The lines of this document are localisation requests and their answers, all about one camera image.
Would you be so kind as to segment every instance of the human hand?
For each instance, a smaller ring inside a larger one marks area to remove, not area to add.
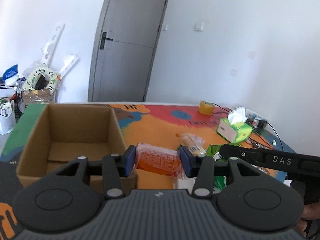
[[[304,230],[307,228],[307,222],[305,220],[320,219],[320,202],[316,202],[310,205],[304,205],[303,212],[300,220],[296,226],[296,229],[306,237],[307,234]]]

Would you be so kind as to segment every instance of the door frame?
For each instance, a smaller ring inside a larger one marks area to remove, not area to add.
[[[161,29],[162,29],[162,24],[163,24],[163,20],[164,20],[164,14],[165,14],[165,11],[167,9],[168,1],[169,0],[166,0],[166,3],[164,5],[164,9],[162,11],[162,16],[161,16],[161,20],[160,20],[160,28],[159,28],[159,31],[158,31],[157,36],[156,36],[155,46],[154,46],[153,53],[152,53],[152,58],[151,58],[150,67],[149,67],[148,76],[147,76],[146,87],[145,87],[145,91],[144,91],[144,95],[143,95],[143,102],[145,101],[146,95],[147,95],[147,92],[148,92],[148,87],[149,87],[149,81],[150,81],[153,61],[154,61],[154,58],[155,58],[156,49],[157,49],[157,46],[158,46],[158,41],[159,41],[159,37],[160,37]],[[99,85],[97,83],[95,84],[95,74],[96,74],[97,68],[102,68],[103,67],[103,66],[97,66],[97,59],[98,59],[99,46],[100,46],[101,36],[102,36],[102,28],[103,28],[103,25],[104,25],[104,20],[105,20],[106,13],[107,13],[107,10],[108,10],[109,2],[110,2],[110,0],[104,0],[103,1],[101,13],[100,13],[100,17],[99,17],[99,21],[98,21],[98,25],[97,25],[97,31],[96,31],[96,35],[95,35],[95,38],[94,38],[94,44],[93,44],[93,50],[92,50],[92,58],[91,58],[91,66],[90,66],[90,76],[89,76],[88,102],[92,102],[93,101],[94,87],[95,87],[95,85]]]

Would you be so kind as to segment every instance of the small cardboard box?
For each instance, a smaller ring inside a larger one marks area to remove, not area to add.
[[[108,105],[53,104],[45,107],[21,153],[17,176],[26,187],[78,156],[101,160],[123,154],[126,145],[116,115]],[[121,178],[124,191],[137,187],[137,173]],[[102,176],[91,176],[90,186],[103,192]]]
[[[220,119],[217,133],[230,143],[238,143],[246,140],[252,133],[252,127],[245,122],[230,124],[228,118]]]

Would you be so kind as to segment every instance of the door handle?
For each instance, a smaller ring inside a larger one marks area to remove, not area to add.
[[[107,38],[107,33],[106,32],[103,32],[102,33],[102,37],[101,37],[101,43],[100,43],[100,49],[104,49],[104,43],[107,41],[113,41],[113,39],[111,38]]]

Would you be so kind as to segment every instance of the yellow tape roll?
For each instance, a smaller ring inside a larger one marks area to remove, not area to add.
[[[201,101],[200,106],[198,108],[198,111],[201,114],[205,115],[211,115],[214,110],[214,104],[206,102],[206,101]]]

